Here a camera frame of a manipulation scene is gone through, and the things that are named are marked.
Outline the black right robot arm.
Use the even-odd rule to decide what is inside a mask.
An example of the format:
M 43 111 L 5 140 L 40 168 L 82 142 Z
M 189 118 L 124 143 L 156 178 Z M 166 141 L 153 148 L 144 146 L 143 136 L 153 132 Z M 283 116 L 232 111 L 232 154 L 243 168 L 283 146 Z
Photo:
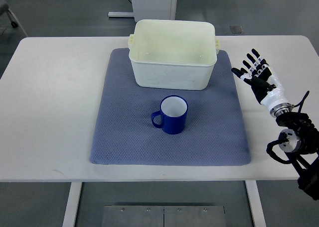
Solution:
M 283 103 L 270 110 L 278 126 L 284 127 L 278 139 L 268 143 L 266 152 L 275 161 L 291 164 L 299 175 L 299 189 L 312 199 L 319 199 L 319 158 L 308 163 L 303 156 L 319 153 L 319 131 L 301 109 L 292 111 L 293 106 Z

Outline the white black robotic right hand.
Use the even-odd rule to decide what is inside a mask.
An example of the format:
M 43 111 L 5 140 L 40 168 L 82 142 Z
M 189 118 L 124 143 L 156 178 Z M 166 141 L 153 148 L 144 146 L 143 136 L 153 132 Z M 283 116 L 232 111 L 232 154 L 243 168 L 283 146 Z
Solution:
M 244 68 L 232 68 L 234 75 L 248 84 L 257 100 L 265 106 L 270 115 L 278 117 L 282 113 L 290 112 L 293 106 L 284 96 L 284 87 L 273 68 L 267 63 L 257 50 L 252 49 L 244 60 Z

